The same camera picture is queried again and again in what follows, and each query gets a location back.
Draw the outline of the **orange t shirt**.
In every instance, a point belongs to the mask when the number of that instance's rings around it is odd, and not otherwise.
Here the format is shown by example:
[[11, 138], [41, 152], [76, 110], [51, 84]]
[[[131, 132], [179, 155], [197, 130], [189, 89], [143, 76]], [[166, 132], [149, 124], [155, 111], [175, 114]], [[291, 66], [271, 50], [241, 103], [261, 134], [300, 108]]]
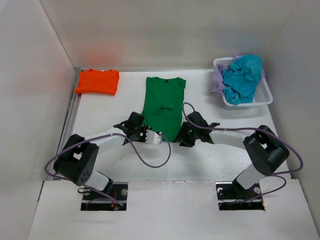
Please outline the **orange t shirt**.
[[76, 94], [103, 94], [114, 96], [118, 89], [120, 72], [118, 70], [89, 69], [79, 73]]

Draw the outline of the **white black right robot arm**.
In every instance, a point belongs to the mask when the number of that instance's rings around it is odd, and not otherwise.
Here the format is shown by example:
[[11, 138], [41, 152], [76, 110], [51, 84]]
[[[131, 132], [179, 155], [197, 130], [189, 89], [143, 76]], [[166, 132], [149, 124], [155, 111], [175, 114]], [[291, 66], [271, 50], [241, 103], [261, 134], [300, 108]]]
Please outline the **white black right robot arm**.
[[240, 131], [218, 130], [217, 122], [208, 124], [201, 114], [194, 111], [187, 115], [188, 120], [174, 139], [182, 147], [193, 147], [196, 140], [203, 143], [228, 145], [247, 152], [251, 164], [243, 170], [231, 183], [219, 185], [219, 200], [248, 200], [255, 194], [254, 188], [260, 180], [270, 177], [289, 157], [289, 150], [266, 125], [261, 125], [251, 135]]

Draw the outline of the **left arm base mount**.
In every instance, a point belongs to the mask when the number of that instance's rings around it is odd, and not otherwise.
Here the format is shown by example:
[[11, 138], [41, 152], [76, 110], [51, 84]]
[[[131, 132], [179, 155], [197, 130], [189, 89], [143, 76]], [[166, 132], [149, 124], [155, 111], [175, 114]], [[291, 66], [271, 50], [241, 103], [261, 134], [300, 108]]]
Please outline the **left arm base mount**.
[[81, 211], [104, 211], [104, 212], [116, 212], [127, 210], [128, 199], [127, 182], [115, 182], [111, 189], [106, 193], [111, 198], [118, 202], [109, 199], [108, 197], [92, 191], [87, 187], [80, 187], [77, 192], [82, 195], [80, 210]]

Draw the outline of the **teal t shirt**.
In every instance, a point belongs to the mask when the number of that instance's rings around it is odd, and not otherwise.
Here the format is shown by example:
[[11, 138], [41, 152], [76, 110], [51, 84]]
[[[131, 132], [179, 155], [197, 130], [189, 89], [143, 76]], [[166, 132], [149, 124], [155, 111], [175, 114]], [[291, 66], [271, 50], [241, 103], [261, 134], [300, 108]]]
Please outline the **teal t shirt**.
[[233, 56], [233, 61], [222, 71], [226, 101], [232, 105], [251, 104], [261, 80], [263, 60], [256, 54]]

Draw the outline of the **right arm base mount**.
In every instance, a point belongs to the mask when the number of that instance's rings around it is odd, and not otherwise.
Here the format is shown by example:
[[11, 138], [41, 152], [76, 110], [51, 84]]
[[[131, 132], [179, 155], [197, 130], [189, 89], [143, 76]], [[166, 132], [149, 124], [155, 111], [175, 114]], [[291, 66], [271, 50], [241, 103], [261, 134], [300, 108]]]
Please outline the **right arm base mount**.
[[259, 196], [262, 191], [259, 183], [249, 189], [242, 189], [232, 182], [216, 182], [218, 208], [220, 211], [264, 211], [264, 201]]

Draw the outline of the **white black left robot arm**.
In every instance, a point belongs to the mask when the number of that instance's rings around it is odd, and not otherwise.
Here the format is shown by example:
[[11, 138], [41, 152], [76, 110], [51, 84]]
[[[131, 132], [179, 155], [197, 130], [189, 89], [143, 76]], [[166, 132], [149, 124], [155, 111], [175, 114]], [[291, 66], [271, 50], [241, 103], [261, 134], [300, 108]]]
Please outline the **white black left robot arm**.
[[129, 119], [115, 124], [109, 130], [101, 133], [102, 136], [110, 135], [110, 137], [81, 143], [63, 153], [56, 159], [53, 169], [78, 187], [89, 186], [95, 189], [95, 193], [100, 199], [108, 199], [112, 195], [113, 180], [94, 170], [100, 147], [103, 146], [109, 150], [127, 144], [128, 141], [122, 135], [133, 142], [144, 143], [147, 133], [151, 129], [144, 116], [132, 112]]

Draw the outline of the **green t shirt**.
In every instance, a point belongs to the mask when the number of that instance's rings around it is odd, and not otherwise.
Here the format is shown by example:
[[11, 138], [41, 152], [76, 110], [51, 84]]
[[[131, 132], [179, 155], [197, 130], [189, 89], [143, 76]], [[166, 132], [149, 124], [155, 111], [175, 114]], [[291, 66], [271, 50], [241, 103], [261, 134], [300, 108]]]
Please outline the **green t shirt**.
[[163, 133], [169, 142], [175, 140], [182, 125], [186, 82], [180, 77], [146, 78], [146, 92], [141, 114], [152, 130]]

